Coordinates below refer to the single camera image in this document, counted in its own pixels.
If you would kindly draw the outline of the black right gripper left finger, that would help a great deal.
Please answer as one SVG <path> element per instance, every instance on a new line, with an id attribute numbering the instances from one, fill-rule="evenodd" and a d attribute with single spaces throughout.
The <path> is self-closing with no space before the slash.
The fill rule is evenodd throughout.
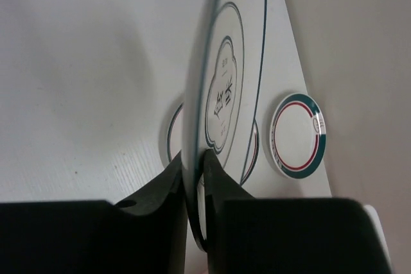
<path id="1" fill-rule="evenodd" d="M 135 193 L 1 205 L 2 273 L 183 273 L 181 159 Z"/>

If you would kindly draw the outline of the white plate flower outline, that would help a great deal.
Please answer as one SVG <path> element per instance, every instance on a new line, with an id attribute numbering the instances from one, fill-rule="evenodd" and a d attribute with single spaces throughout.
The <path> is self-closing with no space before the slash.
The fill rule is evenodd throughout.
<path id="1" fill-rule="evenodd" d="M 261 83 L 267 0 L 205 0 L 188 66 L 181 160 L 193 237 L 206 250 L 202 161 L 212 150 L 240 182 L 247 169 Z"/>

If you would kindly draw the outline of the green red rimmed plate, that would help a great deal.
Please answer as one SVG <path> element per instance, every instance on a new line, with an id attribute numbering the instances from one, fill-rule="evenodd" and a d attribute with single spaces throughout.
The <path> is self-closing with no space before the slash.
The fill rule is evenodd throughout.
<path id="1" fill-rule="evenodd" d="M 326 149 L 326 124 L 318 104 L 307 94 L 285 96 L 269 126 L 269 148 L 279 172 L 301 180 L 314 174 Z"/>

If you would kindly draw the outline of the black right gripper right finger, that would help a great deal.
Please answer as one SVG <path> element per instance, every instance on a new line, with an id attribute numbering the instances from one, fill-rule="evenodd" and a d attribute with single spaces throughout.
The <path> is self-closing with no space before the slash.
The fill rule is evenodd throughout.
<path id="1" fill-rule="evenodd" d="M 377 231 L 357 201 L 255 198 L 204 153 L 210 273 L 390 273 Z"/>

